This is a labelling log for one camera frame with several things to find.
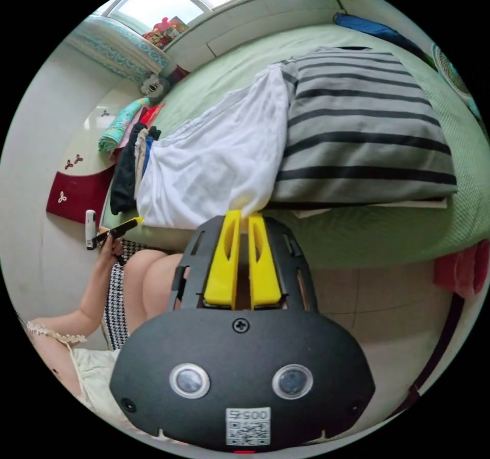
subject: woman's arm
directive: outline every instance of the woman's arm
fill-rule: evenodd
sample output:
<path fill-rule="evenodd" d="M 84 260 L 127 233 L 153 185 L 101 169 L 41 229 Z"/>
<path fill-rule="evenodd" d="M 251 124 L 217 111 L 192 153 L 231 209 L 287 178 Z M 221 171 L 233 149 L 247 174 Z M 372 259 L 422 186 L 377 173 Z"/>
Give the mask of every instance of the woman's arm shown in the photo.
<path fill-rule="evenodd" d="M 111 271 L 116 262 L 113 255 L 120 254 L 120 252 L 120 241 L 113 242 L 112 238 L 109 238 L 102 247 L 78 309 L 63 316 L 36 318 L 31 323 L 44 325 L 63 336 L 82 335 L 89 337 L 101 324 Z"/>

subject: striped pillow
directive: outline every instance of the striped pillow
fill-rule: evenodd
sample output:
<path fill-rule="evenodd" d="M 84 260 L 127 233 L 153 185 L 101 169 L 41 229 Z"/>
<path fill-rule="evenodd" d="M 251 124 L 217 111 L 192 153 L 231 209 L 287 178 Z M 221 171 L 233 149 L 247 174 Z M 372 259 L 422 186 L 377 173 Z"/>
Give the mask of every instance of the striped pillow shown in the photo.
<path fill-rule="evenodd" d="M 319 48 L 281 66 L 288 134 L 269 208 L 442 199 L 457 192 L 439 120 L 391 53 Z"/>

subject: white lace top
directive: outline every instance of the white lace top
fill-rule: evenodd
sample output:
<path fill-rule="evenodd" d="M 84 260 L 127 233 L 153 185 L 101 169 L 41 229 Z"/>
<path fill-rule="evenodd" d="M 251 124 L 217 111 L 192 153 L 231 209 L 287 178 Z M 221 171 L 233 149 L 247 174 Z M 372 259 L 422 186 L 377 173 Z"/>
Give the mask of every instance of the white lace top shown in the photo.
<path fill-rule="evenodd" d="M 82 391 L 82 394 L 77 396 L 81 403 L 109 423 L 139 435 L 156 438 L 136 428 L 126 418 L 110 392 L 109 383 L 119 350 L 72 348 L 70 344 L 86 342 L 87 339 L 83 335 L 60 335 L 44 325 L 33 324 L 30 321 L 27 322 L 25 328 L 30 333 L 47 335 L 66 345 Z M 182 444 L 162 434 L 158 439 Z"/>

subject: window sill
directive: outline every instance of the window sill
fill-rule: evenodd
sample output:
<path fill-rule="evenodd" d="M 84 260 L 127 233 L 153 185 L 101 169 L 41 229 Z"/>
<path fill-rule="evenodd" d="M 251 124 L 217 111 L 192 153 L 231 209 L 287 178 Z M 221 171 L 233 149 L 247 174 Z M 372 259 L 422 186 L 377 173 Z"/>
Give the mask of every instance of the window sill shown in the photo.
<path fill-rule="evenodd" d="M 189 24 L 187 24 L 189 26 L 189 29 L 187 29 L 185 32 L 183 32 L 179 37 L 176 37 L 172 42 L 167 44 L 167 46 L 165 46 L 163 48 L 163 51 L 164 52 L 168 51 L 174 44 L 176 44 L 184 36 L 186 36 L 187 33 L 192 32 L 194 29 L 196 29 L 197 27 L 202 25 L 204 22 L 207 22 L 207 21 L 211 20 L 213 17 L 220 15 L 220 14 L 222 14 L 222 13 L 224 13 L 230 9 L 239 7 L 240 5 L 246 4 L 248 2 L 253 2 L 253 1 L 256 1 L 256 0 L 232 0 L 230 2 L 223 4 L 223 5 L 220 5 L 219 7 L 215 7 L 212 10 L 212 12 L 207 12 L 207 13 L 200 15 L 199 17 L 197 17 L 194 20 L 192 20 L 191 22 L 189 22 Z"/>

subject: woman's hand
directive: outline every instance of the woman's hand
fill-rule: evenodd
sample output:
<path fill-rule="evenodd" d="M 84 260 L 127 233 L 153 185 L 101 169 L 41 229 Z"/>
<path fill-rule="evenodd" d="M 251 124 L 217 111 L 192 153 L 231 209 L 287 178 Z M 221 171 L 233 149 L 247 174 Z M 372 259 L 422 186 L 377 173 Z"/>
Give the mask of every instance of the woman's hand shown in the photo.
<path fill-rule="evenodd" d="M 114 240 L 112 235 L 109 233 L 104 245 L 101 248 L 99 254 L 99 260 L 103 265 L 109 265 L 112 267 L 116 262 L 116 256 L 121 255 L 123 250 L 123 245 L 120 239 Z"/>

